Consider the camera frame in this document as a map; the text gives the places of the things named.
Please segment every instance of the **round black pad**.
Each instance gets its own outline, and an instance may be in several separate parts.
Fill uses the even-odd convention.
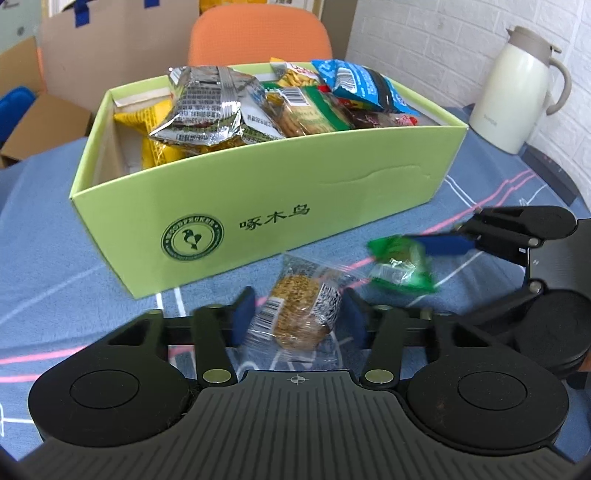
[[[39,377],[29,411],[44,439],[111,447],[163,432],[188,402],[183,374],[149,349],[94,344]]]
[[[504,347],[453,348],[415,374],[407,401],[427,430],[483,453],[537,448],[569,409],[554,375]]]
[[[525,385],[500,372],[475,372],[460,379],[457,390],[469,404],[485,410],[508,410],[527,397]]]
[[[543,240],[569,236],[577,228],[577,220],[567,209],[555,206],[527,207],[519,217],[531,234]]]
[[[571,363],[561,365],[557,368],[549,368],[548,370],[552,372],[554,375],[556,375],[558,378],[565,379],[569,375],[572,375],[575,372],[579,371],[579,368],[581,367],[581,365],[583,365],[583,362],[586,358],[587,353],[582,355],[580,358],[577,358],[576,360],[572,361]]]
[[[517,349],[544,368],[560,370],[591,348],[591,302],[570,291],[536,299],[515,328]]]
[[[88,408],[115,408],[132,400],[139,390],[139,381],[120,370],[100,370],[82,375],[74,382],[70,395]]]

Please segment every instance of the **pink stripe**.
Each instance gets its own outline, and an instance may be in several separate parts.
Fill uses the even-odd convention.
[[[478,207],[482,207],[485,203],[490,202],[492,199],[494,199],[498,194],[500,194],[501,190],[505,187],[505,185],[507,185],[508,183],[513,183],[514,181],[518,180],[523,175],[530,173],[530,172],[532,172],[532,170],[530,170],[528,168],[527,170],[524,170],[524,171],[518,173],[512,179],[504,180],[492,195],[488,196],[484,200],[481,200],[473,207],[468,208],[467,210],[464,210],[463,212],[460,212],[457,215],[454,215],[453,217],[448,218],[447,220],[444,220],[444,221],[438,223],[437,225],[432,226],[431,228],[428,228],[427,230],[425,230],[423,232],[423,235],[428,234],[428,233],[435,233],[435,232],[441,230],[442,228],[457,222],[458,220],[460,220],[461,218],[463,218],[467,214],[472,213]],[[509,188],[509,190],[507,190],[507,192],[503,195],[502,199],[495,206],[502,205],[503,202],[507,199],[507,197],[512,192],[515,192],[516,190],[520,189],[525,183],[527,183],[528,181],[530,181],[533,178],[535,178],[535,174],[530,175],[526,179],[523,179],[517,185]],[[355,270],[356,268],[363,267],[364,265],[367,265],[367,264],[371,263],[372,261],[373,261],[372,257],[364,258],[363,260],[359,260],[358,262],[355,262],[354,264],[349,265],[347,267],[347,270]],[[256,306],[259,307],[259,306],[263,305],[266,302],[266,300],[267,300],[266,297],[261,297],[261,298],[257,299]],[[0,358],[0,365],[8,365],[8,364],[19,363],[19,362],[34,362],[34,361],[40,361],[40,360],[48,360],[48,359],[52,359],[52,358],[61,358],[64,356],[73,355],[74,353],[79,352],[83,348],[84,348],[84,346],[66,349],[66,350],[59,350],[57,352],[36,353],[33,355],[23,355],[23,356],[13,356],[13,357],[8,357],[8,358]],[[193,349],[193,347],[191,345],[181,345],[178,347],[173,347],[169,350],[169,355],[176,356],[179,353],[190,352],[192,349]],[[38,375],[17,375],[16,377],[0,377],[0,383],[28,382],[28,381],[35,381],[37,378],[38,378]]]
[[[472,213],[474,210],[476,210],[477,208],[482,207],[485,203],[490,202],[492,199],[494,199],[498,194],[500,194],[501,190],[505,187],[505,185],[507,185],[508,183],[513,183],[515,180],[517,180],[518,178],[522,177],[523,175],[530,173],[531,170],[528,168],[527,170],[522,171],[521,173],[517,174],[515,177],[513,177],[510,180],[505,180],[503,183],[501,183],[501,185],[499,186],[499,188],[497,188],[496,192],[493,193],[492,195],[488,196],[487,198],[485,198],[484,200],[481,200],[480,202],[478,202],[476,205],[474,205],[473,207],[468,208],[467,210],[464,210],[463,212],[458,213],[457,215],[454,215],[451,218],[448,218],[447,220],[444,220],[440,223],[438,223],[437,225],[432,226],[431,228],[428,228],[427,230],[425,230],[423,232],[423,235],[427,235],[428,233],[435,233],[439,230],[441,230],[442,228],[447,227],[448,225],[451,225],[453,223],[456,223],[458,220],[464,218],[466,215],[468,215],[469,213]]]
[[[41,375],[29,374],[29,375],[14,375],[13,377],[0,377],[0,383],[24,383],[34,382]]]
[[[363,260],[359,260],[358,262],[355,262],[354,264],[349,265],[347,267],[347,270],[355,270],[356,268],[364,267],[365,265],[371,263],[372,261],[374,261],[373,257],[364,258]]]
[[[347,285],[347,288],[357,288],[362,285],[367,285],[369,283],[368,278],[362,278],[361,280],[353,282],[351,285]]]
[[[520,183],[518,183],[514,187],[511,187],[509,190],[507,190],[505,192],[505,194],[503,195],[503,198],[499,201],[499,203],[497,203],[495,205],[495,207],[499,207],[499,206],[503,205],[503,202],[507,199],[507,197],[511,194],[511,192],[514,192],[514,191],[520,189],[525,183],[529,182],[531,179],[534,179],[534,178],[535,178],[535,173],[530,175],[526,179],[523,179]]]
[[[177,356],[181,353],[187,353],[193,351],[193,345],[178,345],[168,347],[168,357]]]
[[[32,355],[9,356],[7,358],[0,358],[0,365],[18,364],[22,362],[38,362],[40,360],[51,360],[52,358],[61,358],[64,356],[74,355],[79,352],[86,345],[68,348],[66,350],[57,350],[55,352],[34,353]]]

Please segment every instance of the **blue tablecloth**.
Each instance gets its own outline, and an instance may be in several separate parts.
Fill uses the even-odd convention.
[[[465,119],[464,112],[453,113]],[[159,307],[167,316],[184,316],[205,304],[230,303],[247,285],[264,297],[281,268],[281,257],[276,256],[133,300],[95,250],[68,200],[84,145],[82,139],[0,171],[0,444],[17,458],[41,442],[28,414],[27,395],[45,370],[148,309]],[[519,157],[500,152],[470,131],[432,201],[296,253],[332,264],[365,265],[370,239],[444,231],[478,206],[493,205],[564,206]],[[571,209],[578,218],[591,216],[580,199]],[[433,266],[438,294],[415,299],[374,291],[371,300],[461,313],[514,290],[524,275],[521,267],[476,251],[461,258],[438,258]],[[342,327],[337,327],[336,339],[342,366],[358,370],[364,352],[354,349]],[[172,362],[190,375],[191,354],[185,350],[173,349]],[[239,372],[310,367],[271,356],[232,358]],[[422,349],[408,349],[403,376],[424,363]],[[578,460],[591,445],[591,402],[583,391],[569,389],[569,396],[569,417],[556,445]]]

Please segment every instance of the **white thermos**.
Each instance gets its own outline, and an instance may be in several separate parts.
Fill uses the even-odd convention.
[[[552,52],[561,50],[524,27],[509,32],[509,42],[498,56],[482,95],[470,116],[470,126],[485,140],[511,154],[519,152],[540,117],[548,84],[550,66],[564,76],[564,89],[552,115],[569,98],[569,71]]]

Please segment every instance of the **cookie in clear wrapper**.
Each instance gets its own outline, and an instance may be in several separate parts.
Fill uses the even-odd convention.
[[[173,108],[150,138],[194,154],[284,138],[265,90],[228,67],[180,67],[169,75]]]
[[[355,282],[339,267],[285,254],[282,272],[251,323],[250,343],[278,344],[296,353],[315,350],[335,326],[342,289]]]

